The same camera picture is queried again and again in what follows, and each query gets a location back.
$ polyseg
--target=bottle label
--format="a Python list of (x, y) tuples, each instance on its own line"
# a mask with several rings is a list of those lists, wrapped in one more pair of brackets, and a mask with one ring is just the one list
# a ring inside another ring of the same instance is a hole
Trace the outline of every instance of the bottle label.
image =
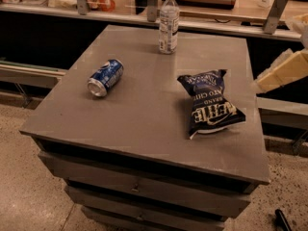
[(172, 15), (161, 14), (160, 23), (160, 50), (172, 52), (177, 46), (177, 31), (179, 26), (179, 13)]

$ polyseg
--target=floor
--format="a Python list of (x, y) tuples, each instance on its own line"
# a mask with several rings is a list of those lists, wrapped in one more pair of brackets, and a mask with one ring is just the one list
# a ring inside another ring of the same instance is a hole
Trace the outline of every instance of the floor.
[[(37, 157), (39, 149), (18, 129), (39, 104), (0, 94), (0, 231), (115, 231), (84, 216)], [(266, 138), (271, 183), (252, 194), (251, 204), (225, 231), (270, 231), (280, 208), (293, 231), (308, 230), (308, 153), (293, 156), (290, 142)]]

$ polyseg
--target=gray drawer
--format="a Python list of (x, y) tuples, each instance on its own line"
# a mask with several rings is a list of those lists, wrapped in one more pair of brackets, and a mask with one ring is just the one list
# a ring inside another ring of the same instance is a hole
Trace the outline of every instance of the gray drawer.
[(163, 209), (161, 206), (150, 205), (136, 199), (74, 187), (65, 187), (65, 191), (78, 204), (118, 213), (133, 218), (139, 223), (150, 221), (188, 231), (219, 231), (224, 227), (222, 221), (181, 213), (179, 210)]
[(117, 227), (126, 228), (133, 231), (184, 231), (183, 229), (171, 228), (151, 222), (139, 223), (133, 219), (126, 218), (121, 215), (115, 215), (112, 213), (104, 212), (101, 210), (82, 207), (82, 212), (86, 215), (87, 218), (91, 218), (97, 222), (104, 224), (110, 224)]
[(228, 191), (205, 192), (129, 174), (130, 168), (40, 152), (38, 156), (57, 177), (171, 204), (235, 218), (249, 204), (249, 196)]

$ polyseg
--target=stacked drawers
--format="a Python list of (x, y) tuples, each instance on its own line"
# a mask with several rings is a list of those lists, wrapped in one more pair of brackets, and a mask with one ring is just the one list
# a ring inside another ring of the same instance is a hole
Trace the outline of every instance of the stacked drawers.
[(66, 181), (70, 198), (97, 221), (132, 230), (218, 231), (249, 204), (244, 192), (251, 184), (245, 182), (224, 179), (221, 187), (216, 182), (220, 178), (206, 173), (51, 141), (37, 143), (42, 148), (38, 156)]

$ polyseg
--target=water bottle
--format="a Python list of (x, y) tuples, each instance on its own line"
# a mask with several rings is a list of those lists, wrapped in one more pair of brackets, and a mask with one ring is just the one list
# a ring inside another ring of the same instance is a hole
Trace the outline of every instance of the water bottle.
[(177, 46), (177, 30), (180, 10), (175, 0), (166, 0), (160, 12), (159, 48), (171, 54)]

